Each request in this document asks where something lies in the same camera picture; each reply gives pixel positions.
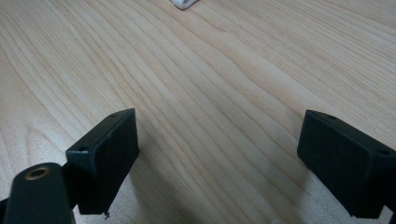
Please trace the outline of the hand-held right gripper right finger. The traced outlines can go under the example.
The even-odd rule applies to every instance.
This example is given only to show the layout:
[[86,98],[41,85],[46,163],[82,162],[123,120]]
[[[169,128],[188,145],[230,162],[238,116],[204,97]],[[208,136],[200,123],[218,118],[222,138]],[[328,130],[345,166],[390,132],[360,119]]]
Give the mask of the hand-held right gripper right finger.
[[344,121],[307,110],[298,157],[357,218],[378,218],[384,207],[396,218],[396,150]]

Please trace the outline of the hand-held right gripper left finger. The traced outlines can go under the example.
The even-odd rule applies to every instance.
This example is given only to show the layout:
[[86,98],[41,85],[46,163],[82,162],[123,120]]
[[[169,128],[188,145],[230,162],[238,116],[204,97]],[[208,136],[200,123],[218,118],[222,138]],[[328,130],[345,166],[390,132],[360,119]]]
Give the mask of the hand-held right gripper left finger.
[[139,155],[135,110],[107,116],[65,155],[70,205],[82,215],[106,214]]

